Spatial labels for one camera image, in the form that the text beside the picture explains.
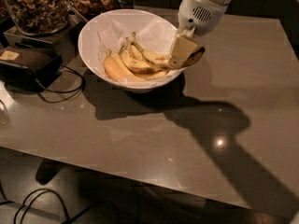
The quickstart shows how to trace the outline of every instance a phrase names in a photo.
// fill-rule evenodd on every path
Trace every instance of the bowl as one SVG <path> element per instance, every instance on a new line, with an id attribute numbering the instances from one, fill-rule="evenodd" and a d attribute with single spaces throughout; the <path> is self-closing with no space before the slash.
<path id="1" fill-rule="evenodd" d="M 136 32 L 136 40 L 146 49 L 169 53 L 177 28 L 155 14 L 134 9 L 119 9 L 102 13 L 90 20 L 78 37 L 78 52 L 82 61 L 98 77 L 112 86 L 132 92 L 148 92 L 162 87 L 182 72 L 169 71 L 164 77 L 146 81 L 117 82 L 110 79 L 103 67 L 107 49 L 117 52 L 125 37 Z"/>

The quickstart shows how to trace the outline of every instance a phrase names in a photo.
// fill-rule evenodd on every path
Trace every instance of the table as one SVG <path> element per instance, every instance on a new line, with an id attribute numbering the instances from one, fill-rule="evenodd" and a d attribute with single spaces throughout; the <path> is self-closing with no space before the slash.
<path id="1" fill-rule="evenodd" d="M 139 8 L 176 23 L 176 10 Z M 68 101 L 46 103 L 1 84 L 8 119 L 0 146 L 292 217 L 299 209 L 299 63 L 281 24 L 225 15 L 201 43 L 199 64 L 147 94 L 110 87 L 79 56 L 69 66 L 87 86 Z M 65 74 L 52 87 L 78 83 Z"/>

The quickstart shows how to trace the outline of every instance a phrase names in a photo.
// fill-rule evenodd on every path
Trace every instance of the black device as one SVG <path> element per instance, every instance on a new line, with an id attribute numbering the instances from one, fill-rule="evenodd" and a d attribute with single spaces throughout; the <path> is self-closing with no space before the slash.
<path id="1" fill-rule="evenodd" d="M 0 50 L 0 80 L 26 91 L 45 90 L 60 74 L 61 55 L 23 45 Z"/>

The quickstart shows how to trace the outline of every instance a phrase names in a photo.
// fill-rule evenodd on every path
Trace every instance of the tabletop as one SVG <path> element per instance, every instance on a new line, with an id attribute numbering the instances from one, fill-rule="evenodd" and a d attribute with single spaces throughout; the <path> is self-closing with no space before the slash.
<path id="1" fill-rule="evenodd" d="M 140 7 L 176 23 L 176 10 Z M 224 15 L 172 83 L 115 89 L 79 56 L 79 95 L 0 84 L 0 146 L 290 218 L 299 209 L 299 62 L 279 20 Z M 53 89 L 77 86 L 62 74 Z"/>

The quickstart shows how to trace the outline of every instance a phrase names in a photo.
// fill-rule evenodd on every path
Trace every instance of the banana bunch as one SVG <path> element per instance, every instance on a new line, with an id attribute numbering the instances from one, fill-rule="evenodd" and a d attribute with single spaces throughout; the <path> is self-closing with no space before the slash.
<path id="1" fill-rule="evenodd" d="M 135 40 L 126 37 L 126 44 L 121 44 L 118 52 L 107 50 L 104 69 L 109 78 L 115 81 L 146 81 L 164 77 L 169 69 L 169 56 L 144 49 Z"/>

